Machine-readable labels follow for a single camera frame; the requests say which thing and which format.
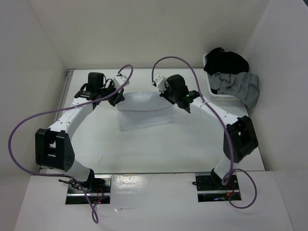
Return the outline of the white skirt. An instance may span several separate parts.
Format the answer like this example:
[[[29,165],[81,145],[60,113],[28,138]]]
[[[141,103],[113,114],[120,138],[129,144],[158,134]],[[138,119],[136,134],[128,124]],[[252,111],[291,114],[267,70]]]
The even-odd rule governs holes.
[[[174,122],[173,105],[158,92],[130,92],[116,105],[120,131],[149,128]]]

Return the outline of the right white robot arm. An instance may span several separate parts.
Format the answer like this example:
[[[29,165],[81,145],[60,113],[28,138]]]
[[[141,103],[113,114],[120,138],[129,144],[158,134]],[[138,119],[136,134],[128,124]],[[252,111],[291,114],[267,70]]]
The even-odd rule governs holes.
[[[211,171],[211,185],[222,189],[231,179],[235,167],[258,147],[252,120],[248,116],[238,117],[207,102],[196,90],[189,91],[181,75],[168,78],[157,74],[153,84],[172,105],[185,110],[223,129],[223,157]]]

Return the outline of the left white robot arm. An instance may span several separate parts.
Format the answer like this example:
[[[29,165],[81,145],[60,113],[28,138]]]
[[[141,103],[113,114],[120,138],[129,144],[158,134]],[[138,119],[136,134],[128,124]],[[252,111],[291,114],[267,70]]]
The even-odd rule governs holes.
[[[117,74],[107,79],[103,73],[90,72],[88,81],[75,94],[72,109],[67,110],[51,126],[38,129],[35,134],[36,163],[55,169],[72,177],[68,184],[91,192],[104,184],[95,177],[94,171],[83,166],[75,158],[71,138],[84,119],[91,114],[102,98],[112,106],[123,101],[124,86],[129,84],[125,75]]]

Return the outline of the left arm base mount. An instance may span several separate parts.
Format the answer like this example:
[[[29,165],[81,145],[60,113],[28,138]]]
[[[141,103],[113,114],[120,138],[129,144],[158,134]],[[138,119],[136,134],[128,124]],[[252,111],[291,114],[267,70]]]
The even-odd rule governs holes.
[[[110,203],[110,193],[111,193],[111,185],[112,185],[112,176],[104,175],[104,174],[96,174],[95,175],[98,184],[95,184],[91,188],[84,187],[85,192],[90,200],[90,202],[94,205],[97,204],[109,204]],[[66,194],[66,205],[84,205],[87,204],[88,201],[81,190],[81,188],[73,183],[72,180],[58,180],[59,182],[68,185],[67,194]]]

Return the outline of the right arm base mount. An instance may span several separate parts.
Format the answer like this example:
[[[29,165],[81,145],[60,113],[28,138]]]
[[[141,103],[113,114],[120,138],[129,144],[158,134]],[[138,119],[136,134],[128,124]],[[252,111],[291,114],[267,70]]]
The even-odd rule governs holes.
[[[221,181],[214,182],[210,173],[200,173],[195,175],[192,185],[196,187],[198,202],[223,202],[228,201],[231,196],[232,201],[240,201],[240,188],[235,174],[230,182],[223,186]]]

